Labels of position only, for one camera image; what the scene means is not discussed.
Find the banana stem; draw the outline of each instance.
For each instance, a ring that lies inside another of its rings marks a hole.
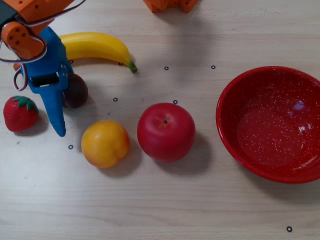
[[[128,65],[128,68],[130,68],[131,72],[136,73],[138,71],[137,66],[134,64],[133,61],[131,61]]]

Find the orange object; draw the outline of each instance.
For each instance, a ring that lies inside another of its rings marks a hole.
[[[151,12],[157,13],[167,8],[181,7],[185,13],[189,13],[198,0],[143,0]]]
[[[18,71],[20,68],[21,68],[21,64],[20,64],[20,63],[15,63],[15,64],[13,64],[13,69],[14,69],[15,71]]]
[[[63,11],[74,0],[2,0],[27,22],[34,22]],[[42,52],[44,46],[41,42],[31,38],[31,34],[38,36],[52,21],[28,27],[18,22],[10,22],[3,27],[1,38],[20,57],[29,59]]]
[[[81,149],[89,163],[97,168],[110,168],[130,150],[126,129],[115,121],[98,121],[83,134]]]

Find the orange robot part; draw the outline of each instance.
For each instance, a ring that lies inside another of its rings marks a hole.
[[[3,0],[16,10],[27,23],[42,20],[63,11],[74,0]],[[44,49],[41,42],[33,39],[31,34],[38,36],[52,21],[25,27],[18,22],[10,22],[2,29],[1,38],[20,57],[30,59],[37,56]]]
[[[198,0],[143,0],[151,12],[157,13],[167,8],[181,7],[185,13],[189,13]]]

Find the plum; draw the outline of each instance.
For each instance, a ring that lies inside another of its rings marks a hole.
[[[69,74],[69,85],[62,92],[62,103],[66,108],[77,109],[88,99],[88,87],[85,81],[75,73]]]

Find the bowl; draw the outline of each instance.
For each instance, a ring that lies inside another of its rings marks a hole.
[[[251,172],[280,183],[320,178],[320,82],[266,66],[231,81],[217,104],[226,149]]]

